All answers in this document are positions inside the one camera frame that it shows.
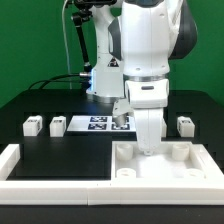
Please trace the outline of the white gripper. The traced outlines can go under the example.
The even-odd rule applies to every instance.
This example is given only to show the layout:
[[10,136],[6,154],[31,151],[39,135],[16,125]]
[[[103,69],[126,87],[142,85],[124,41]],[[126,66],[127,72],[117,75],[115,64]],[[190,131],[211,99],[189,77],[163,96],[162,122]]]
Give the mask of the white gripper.
[[138,148],[145,156],[161,144],[163,110],[168,105],[168,80],[127,81],[125,94],[133,109]]

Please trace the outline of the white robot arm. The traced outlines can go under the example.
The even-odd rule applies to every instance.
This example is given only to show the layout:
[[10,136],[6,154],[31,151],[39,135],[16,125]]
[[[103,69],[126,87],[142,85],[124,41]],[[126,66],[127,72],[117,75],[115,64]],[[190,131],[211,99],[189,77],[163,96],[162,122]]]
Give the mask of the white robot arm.
[[138,147],[151,155],[161,142],[163,109],[168,104],[168,62],[194,48],[197,28],[187,0],[117,0],[121,15],[101,3],[91,12],[97,63],[87,97],[114,105],[117,124],[134,115]]

